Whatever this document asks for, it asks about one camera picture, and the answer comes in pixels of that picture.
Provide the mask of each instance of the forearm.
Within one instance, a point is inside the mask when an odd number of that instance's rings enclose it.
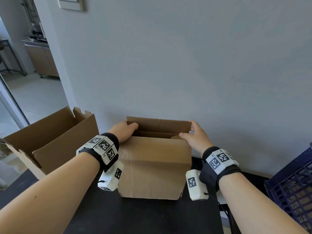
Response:
[[[219,186],[243,234],[307,233],[241,173],[223,176]]]
[[[63,233],[98,171],[80,153],[0,210],[0,233]]]

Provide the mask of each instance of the wristband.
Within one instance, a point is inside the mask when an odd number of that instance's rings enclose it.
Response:
[[[208,148],[204,154],[205,164],[199,175],[199,180],[219,190],[221,177],[232,173],[241,172],[238,162],[226,151],[218,147]]]
[[[99,161],[100,169],[106,172],[118,160],[118,149],[118,138],[114,134],[103,133],[77,149],[76,155],[81,152],[92,155]]]

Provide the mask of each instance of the person's left hand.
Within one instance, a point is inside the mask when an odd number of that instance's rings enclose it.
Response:
[[[127,125],[126,121],[122,121],[114,125],[107,132],[114,134],[118,138],[119,143],[121,143],[129,139],[133,132],[137,129],[138,123],[132,123],[131,125]]]

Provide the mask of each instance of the glass door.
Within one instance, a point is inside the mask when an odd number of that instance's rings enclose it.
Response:
[[[0,138],[4,138],[29,122],[0,74]]]

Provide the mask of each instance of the person's left arm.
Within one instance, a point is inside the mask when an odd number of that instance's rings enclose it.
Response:
[[[108,132],[123,142],[137,128],[120,122]],[[0,210],[0,234],[63,233],[99,168],[93,156],[78,154]]]

